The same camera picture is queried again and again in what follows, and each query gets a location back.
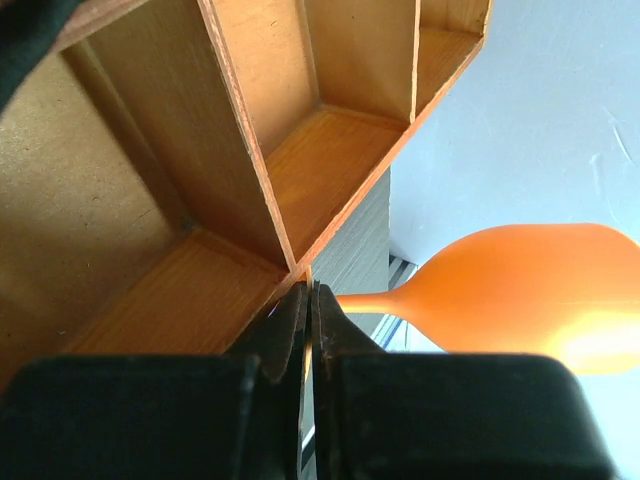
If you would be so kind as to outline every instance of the white wall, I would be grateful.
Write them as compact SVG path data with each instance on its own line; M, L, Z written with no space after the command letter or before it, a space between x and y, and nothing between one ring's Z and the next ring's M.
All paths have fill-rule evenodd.
M639 134L640 1L494 0L485 49L394 163L392 250L422 264L528 222L640 241ZM640 480L640 369L581 381L621 473Z

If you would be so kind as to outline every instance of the wood grain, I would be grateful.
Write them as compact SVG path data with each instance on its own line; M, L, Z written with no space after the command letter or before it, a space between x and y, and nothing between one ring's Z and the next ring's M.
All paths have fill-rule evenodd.
M420 27L485 35L492 0L421 0Z
M326 245L386 169L383 160L401 132L383 125L319 110L267 159L282 218L302 265Z
M196 219L291 267L215 12L200 4L202 13L196 2L154 0L95 33L88 48Z
M127 130L113 107L114 123ZM153 154L120 133L59 55L40 64L3 112L0 385L26 361L58 351L187 223Z
M401 135L400 139L391 147L391 150L383 160L382 165L388 166L391 164L391 160L395 158L400 151L405 147L405 145L413 138L416 132L424 125L427 121L431 113L435 110L435 108L440 104L440 101L444 98L444 96L449 93L451 87L455 84L455 82L460 78L460 75L466 70L466 68L471 64L471 62L476 58L482 46L484 45L484 37L480 38L478 42L476 42L475 46L472 48L469 55L464 59L462 63L458 65L458 68L455 70L453 75L449 77L442 87L437 91L434 97L424 108L418 110L418 115L416 116L416 121L413 122L409 128L407 128Z
M147 0L84 0L64 26L53 51L58 52L131 12Z
M197 230L66 351L222 353L272 296L286 272Z
M263 154L318 103L306 17L299 0L214 0Z
M336 295L389 289L390 177L387 170L313 260L314 280L330 285ZM348 317L371 335L382 315Z
M413 121L418 2L306 2L323 102Z
M435 107L481 48L482 37L469 33L420 29L418 112Z

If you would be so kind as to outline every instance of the wooden shelf compartment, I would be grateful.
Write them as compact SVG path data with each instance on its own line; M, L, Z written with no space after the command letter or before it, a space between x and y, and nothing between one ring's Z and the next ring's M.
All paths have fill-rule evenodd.
M295 260L308 264L414 119L418 3L210 3Z
M189 215L114 105L61 55L0 117L0 385L54 353L179 241Z
M0 387L61 350L224 351L477 53L482 3L86 1L0 117Z
M198 4L154 0L16 92L0 118L0 387L65 348L219 352L291 285L225 75Z
M421 0L417 112L426 117L484 45L491 0Z
M106 27L147 0L84 0L64 26L53 46L59 52Z

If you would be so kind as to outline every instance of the orange balloon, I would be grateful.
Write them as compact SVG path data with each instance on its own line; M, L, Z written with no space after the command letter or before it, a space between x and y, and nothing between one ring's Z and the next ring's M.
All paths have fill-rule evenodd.
M543 354L576 373L640 365L640 248L602 225L484 230L395 290L338 301L404 318L450 352Z

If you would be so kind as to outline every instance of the wooden panel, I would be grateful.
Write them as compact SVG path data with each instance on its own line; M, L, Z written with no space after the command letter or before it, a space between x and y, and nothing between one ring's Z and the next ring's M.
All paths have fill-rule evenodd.
M481 41L468 33L420 29L418 112L449 91L477 54Z
M154 0L95 33L90 54L196 219L280 266L293 257L209 2Z
M300 0L215 0L233 66L265 156L318 101Z
M375 119L320 110L268 158L293 251L308 264L388 166L401 132Z
M413 121L418 2L306 2L325 103Z
M421 0L420 27L484 35L492 0Z
M88 37L147 0L84 0L64 26L53 51L60 51Z
M222 353L279 291L285 275L208 232L196 231L81 332L67 351Z
M0 385L59 350L188 223L117 110L101 118L53 55L0 119Z

